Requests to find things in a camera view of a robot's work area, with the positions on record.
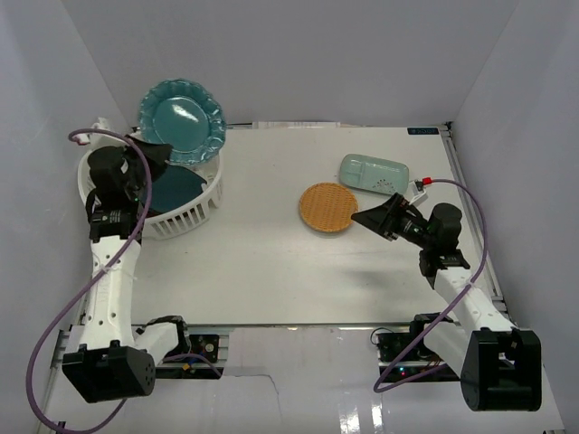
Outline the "teal scalloped round plate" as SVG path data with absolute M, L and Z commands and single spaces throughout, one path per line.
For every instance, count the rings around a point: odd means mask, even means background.
M 139 102 L 138 128 L 144 141 L 172 147 L 170 163 L 195 166 L 219 154 L 227 123 L 221 104 L 204 86 L 173 79 L 150 88 Z

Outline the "dark teal square plate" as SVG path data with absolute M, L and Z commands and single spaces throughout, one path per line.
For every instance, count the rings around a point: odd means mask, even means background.
M 153 182 L 152 201 L 148 217 L 171 212 L 195 199 L 204 192 L 206 180 L 197 173 L 182 166 L 170 165 Z

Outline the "orange woven round plate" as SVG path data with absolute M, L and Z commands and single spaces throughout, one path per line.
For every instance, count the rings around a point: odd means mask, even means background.
M 356 212 L 356 197 L 341 184 L 313 184 L 299 198 L 299 216 L 314 231 L 345 231 L 353 223 L 351 216 Z

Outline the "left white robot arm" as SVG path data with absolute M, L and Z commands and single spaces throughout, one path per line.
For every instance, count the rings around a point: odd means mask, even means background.
M 87 157 L 92 187 L 85 199 L 93 255 L 86 322 L 79 347 L 63 356 L 62 370 L 88 403 L 148 396 L 167 356 L 191 350 L 181 316 L 161 316 L 132 327 L 134 274 L 152 183 L 168 166 L 172 147 L 131 138 Z

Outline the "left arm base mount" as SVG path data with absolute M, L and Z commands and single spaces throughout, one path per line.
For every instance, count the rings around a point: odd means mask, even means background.
M 228 355 L 228 335 L 192 334 L 189 335 L 190 354 L 197 357 L 181 357 L 163 362 L 156 368 L 158 379 L 163 380 L 219 380 L 223 374 Z

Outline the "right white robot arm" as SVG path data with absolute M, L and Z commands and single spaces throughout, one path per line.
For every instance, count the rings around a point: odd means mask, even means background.
M 473 411 L 537 411 L 542 404 L 541 343 L 501 314 L 475 285 L 458 244 L 461 210 L 438 203 L 429 218 L 400 194 L 353 214 L 354 222 L 394 241 L 402 238 L 420 248 L 419 267 L 431 288 L 447 302 L 435 316 L 417 316 L 408 345 L 382 375 L 411 353 L 427 361 L 437 354 L 460 379 Z

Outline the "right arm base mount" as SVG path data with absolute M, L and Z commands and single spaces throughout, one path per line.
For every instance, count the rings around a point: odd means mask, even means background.
M 370 344 L 378 353 L 379 374 L 382 374 L 405 347 L 430 324 L 436 314 L 418 314 L 408 326 L 380 326 L 370 334 Z M 428 349 L 423 342 L 416 345 L 404 358 L 385 376 L 382 383 L 399 382 L 414 375 L 427 373 L 416 382 L 456 382 L 457 374 L 434 351 Z

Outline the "light green rectangular plate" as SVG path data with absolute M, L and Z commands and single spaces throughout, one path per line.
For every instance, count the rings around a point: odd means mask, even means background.
M 386 195 L 404 194 L 410 181 L 406 165 L 359 154 L 343 158 L 338 179 L 345 186 Z

